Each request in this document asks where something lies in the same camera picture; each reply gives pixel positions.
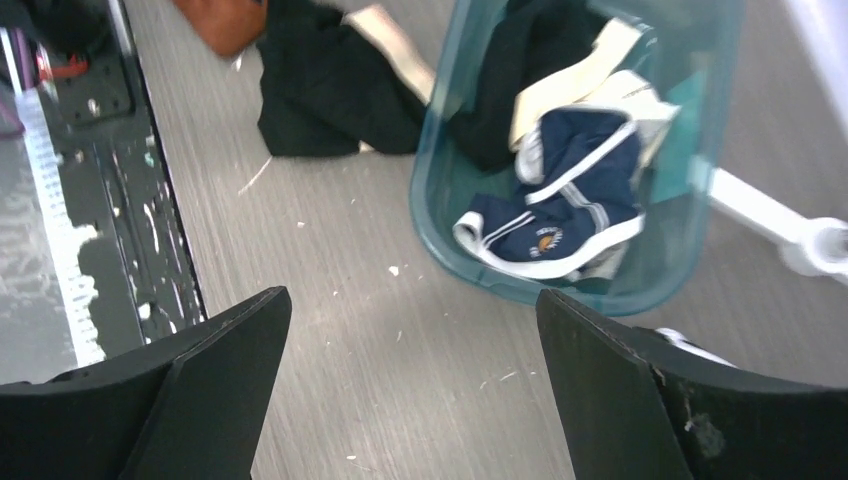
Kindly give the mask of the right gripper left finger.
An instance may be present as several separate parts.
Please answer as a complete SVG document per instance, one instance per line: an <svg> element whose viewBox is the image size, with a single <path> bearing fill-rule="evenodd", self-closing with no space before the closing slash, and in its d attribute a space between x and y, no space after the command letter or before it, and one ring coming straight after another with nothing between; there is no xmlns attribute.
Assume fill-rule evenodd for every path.
<svg viewBox="0 0 848 480"><path fill-rule="evenodd" d="M247 479L292 316L283 286L48 382L1 389L5 479Z"/></svg>

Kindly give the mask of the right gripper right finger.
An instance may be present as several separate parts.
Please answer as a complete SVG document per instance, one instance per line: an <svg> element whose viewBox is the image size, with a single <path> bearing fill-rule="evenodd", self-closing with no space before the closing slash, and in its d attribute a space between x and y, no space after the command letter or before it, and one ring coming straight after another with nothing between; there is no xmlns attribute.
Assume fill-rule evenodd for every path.
<svg viewBox="0 0 848 480"><path fill-rule="evenodd" d="M579 479L843 479L847 393L714 363L557 290L540 341Z"/></svg>

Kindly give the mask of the black underwear beige waistband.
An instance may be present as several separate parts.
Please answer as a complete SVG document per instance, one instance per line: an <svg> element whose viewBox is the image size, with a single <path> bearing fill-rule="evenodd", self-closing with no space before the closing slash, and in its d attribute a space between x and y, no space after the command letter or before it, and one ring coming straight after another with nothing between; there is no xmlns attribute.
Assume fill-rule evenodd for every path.
<svg viewBox="0 0 848 480"><path fill-rule="evenodd" d="M435 74L385 8L272 1L257 126L276 157L414 153Z"/></svg>

